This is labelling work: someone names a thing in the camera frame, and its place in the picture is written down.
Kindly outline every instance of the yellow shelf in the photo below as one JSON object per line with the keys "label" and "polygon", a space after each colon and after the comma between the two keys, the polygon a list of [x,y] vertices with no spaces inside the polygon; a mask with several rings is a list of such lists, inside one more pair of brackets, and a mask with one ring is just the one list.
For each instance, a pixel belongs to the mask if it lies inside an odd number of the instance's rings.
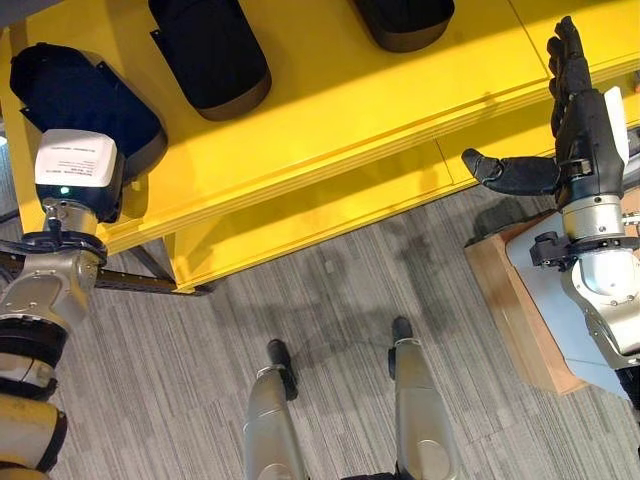
{"label": "yellow shelf", "polygon": [[[347,0],[241,3],[268,58],[274,86],[258,109],[226,123],[202,119],[184,100],[149,35],[155,24],[146,0],[66,0],[2,36],[0,99],[26,231],[42,223],[32,165],[39,133],[18,112],[20,103],[9,90],[9,59],[37,42],[99,54],[158,113],[168,131],[167,155],[126,189],[121,220],[100,226],[98,234],[112,253],[342,174],[545,95],[545,54],[539,45],[534,48],[508,0],[459,2],[443,38],[423,51],[401,55],[373,43]],[[618,31],[635,28],[632,3],[604,3],[618,12]],[[554,23],[574,4],[536,2],[531,28],[540,19]],[[600,18],[589,12],[580,11],[581,19],[596,24]],[[629,59],[640,58],[631,34],[597,36],[592,43],[602,45],[592,65],[601,77],[628,70]]]}
{"label": "yellow shelf", "polygon": [[[640,95],[632,94],[630,77],[598,87],[613,85],[623,89],[628,123],[637,123]],[[549,154],[551,108],[550,101],[540,102],[169,235],[178,287],[188,291],[471,186],[459,159],[469,146],[494,156]]]}
{"label": "yellow shelf", "polygon": [[547,40],[556,23],[571,15],[581,33],[594,82],[640,68],[638,0],[510,0],[547,66]]}

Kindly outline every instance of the robotic hand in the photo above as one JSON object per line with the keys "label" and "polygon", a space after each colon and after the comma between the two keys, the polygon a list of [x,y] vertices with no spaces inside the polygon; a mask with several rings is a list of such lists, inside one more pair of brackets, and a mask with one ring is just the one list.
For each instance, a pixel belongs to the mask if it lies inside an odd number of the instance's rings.
{"label": "robotic hand", "polygon": [[580,35],[565,17],[549,40],[551,130],[555,158],[490,158],[468,149],[462,159],[484,186],[512,195],[555,196],[565,235],[536,237],[536,266],[562,272],[604,358],[640,410],[640,240],[626,237],[620,200],[629,145],[620,90],[592,88]]}
{"label": "robotic hand", "polygon": [[124,163],[104,134],[51,129],[42,136],[35,170],[44,231],[2,242],[26,259],[0,297],[1,480],[46,479],[56,463],[67,420],[46,401],[65,341],[87,316],[106,263],[94,233],[120,212]]}

